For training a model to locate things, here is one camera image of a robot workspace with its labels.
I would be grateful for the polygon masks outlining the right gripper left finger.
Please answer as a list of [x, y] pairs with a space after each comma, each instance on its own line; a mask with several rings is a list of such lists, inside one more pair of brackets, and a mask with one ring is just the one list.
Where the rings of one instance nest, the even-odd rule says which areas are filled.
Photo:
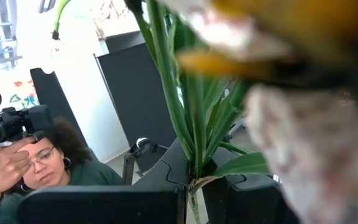
[[174, 140], [133, 185], [51, 187], [21, 202], [18, 224], [186, 224], [188, 160]]

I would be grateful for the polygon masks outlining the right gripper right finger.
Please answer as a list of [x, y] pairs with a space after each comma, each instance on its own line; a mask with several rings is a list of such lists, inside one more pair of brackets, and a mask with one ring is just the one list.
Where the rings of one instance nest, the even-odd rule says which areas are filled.
[[262, 155], [215, 155], [202, 187], [206, 224], [300, 224]]

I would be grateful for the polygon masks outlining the white artificial flower bunch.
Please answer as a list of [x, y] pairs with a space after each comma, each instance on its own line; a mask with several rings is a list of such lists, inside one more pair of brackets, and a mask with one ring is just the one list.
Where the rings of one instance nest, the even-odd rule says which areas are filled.
[[358, 104], [358, 0], [124, 2], [162, 77], [192, 190], [215, 179], [215, 155], [264, 157], [245, 119], [253, 86], [327, 91]]
[[244, 106], [249, 136], [300, 224], [358, 224], [358, 104], [255, 85]]

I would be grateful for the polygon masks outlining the person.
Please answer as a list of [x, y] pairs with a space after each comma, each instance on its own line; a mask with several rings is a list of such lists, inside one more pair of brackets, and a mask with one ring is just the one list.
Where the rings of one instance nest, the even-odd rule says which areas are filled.
[[0, 198], [0, 224], [18, 224], [17, 209], [31, 192], [67, 185], [122, 185], [122, 177], [107, 164], [94, 160], [73, 125], [56, 117], [44, 138], [21, 149], [29, 158], [44, 148], [54, 147], [46, 164], [31, 164], [29, 170]]

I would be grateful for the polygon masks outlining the person's glasses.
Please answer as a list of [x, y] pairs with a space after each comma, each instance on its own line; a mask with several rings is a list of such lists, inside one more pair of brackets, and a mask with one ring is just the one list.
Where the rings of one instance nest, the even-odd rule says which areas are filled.
[[29, 158], [30, 164], [46, 164], [53, 157], [54, 147], [44, 148]]

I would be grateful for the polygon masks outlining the person's hand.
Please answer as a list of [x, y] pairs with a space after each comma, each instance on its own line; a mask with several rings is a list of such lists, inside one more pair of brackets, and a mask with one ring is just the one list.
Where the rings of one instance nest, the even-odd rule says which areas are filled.
[[21, 151], [35, 142], [35, 138], [21, 139], [10, 146], [0, 147], [0, 198], [13, 187], [31, 167], [28, 151]]

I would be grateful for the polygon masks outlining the black partition panel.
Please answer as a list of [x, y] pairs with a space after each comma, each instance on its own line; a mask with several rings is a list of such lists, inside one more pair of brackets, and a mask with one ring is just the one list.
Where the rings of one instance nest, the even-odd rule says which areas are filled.
[[79, 134], [81, 142], [87, 146], [87, 142], [73, 110], [64, 94], [55, 72], [46, 73], [41, 68], [30, 69], [30, 75], [35, 87], [38, 101], [41, 105], [48, 105], [53, 117], [62, 116], [69, 121]]
[[109, 36], [98, 63], [130, 145], [145, 137], [169, 147], [176, 138], [162, 81], [139, 31]]

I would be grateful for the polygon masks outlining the colourful wall drawing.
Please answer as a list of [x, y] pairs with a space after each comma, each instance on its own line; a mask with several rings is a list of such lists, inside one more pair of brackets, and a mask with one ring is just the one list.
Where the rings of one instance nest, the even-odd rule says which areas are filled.
[[13, 82], [14, 91], [9, 102], [18, 108], [31, 108], [39, 105], [33, 79], [17, 80]]

